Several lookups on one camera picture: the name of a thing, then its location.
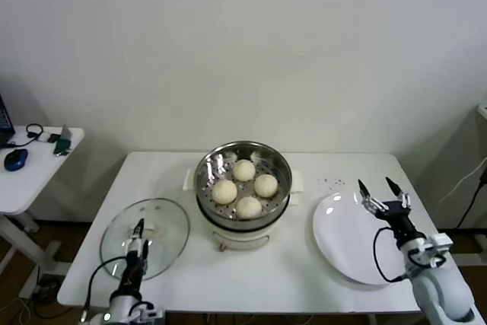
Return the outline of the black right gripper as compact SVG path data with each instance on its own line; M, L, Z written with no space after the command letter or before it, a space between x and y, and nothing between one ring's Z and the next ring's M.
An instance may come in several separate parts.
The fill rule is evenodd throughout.
M397 183L386 177L387 184L393 195L399 201L388 201L384 204L375 199L361 180L358 180L361 204L368 212L382 221L385 221L393 230L393 236L398 244L406 244L415 239L426 239L426 236L415 228L409 219L411 203L408 193L404 193Z

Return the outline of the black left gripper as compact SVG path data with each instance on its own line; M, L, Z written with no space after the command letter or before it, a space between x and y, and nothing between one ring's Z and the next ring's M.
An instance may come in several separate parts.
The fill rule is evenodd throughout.
M149 241L143 239L145 220L141 218L133 228L131 242L140 241L139 250L126 255L126 268L123 271L119 290L123 295L140 295L140 287L147 269Z

